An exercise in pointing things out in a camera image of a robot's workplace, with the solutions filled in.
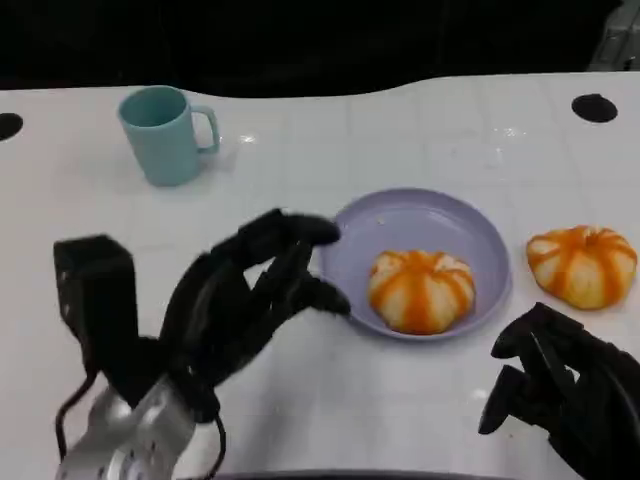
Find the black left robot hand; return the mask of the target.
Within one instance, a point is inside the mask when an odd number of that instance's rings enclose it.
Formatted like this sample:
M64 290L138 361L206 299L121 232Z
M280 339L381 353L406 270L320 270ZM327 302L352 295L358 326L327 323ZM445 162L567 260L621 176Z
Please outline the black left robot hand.
M312 308L347 316L349 300L309 271L317 246L340 238L332 221L273 209L200 255L171 296L159 341L198 424L219 415L217 386L249 364L274 333Z

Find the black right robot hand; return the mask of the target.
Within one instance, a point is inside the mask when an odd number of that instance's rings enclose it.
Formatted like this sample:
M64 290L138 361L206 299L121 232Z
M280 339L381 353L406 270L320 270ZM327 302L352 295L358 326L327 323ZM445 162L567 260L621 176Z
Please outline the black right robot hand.
M584 479L639 476L639 363L582 323L543 304L511 322L492 357L505 365L483 409L478 432L508 417L548 434L555 452Z

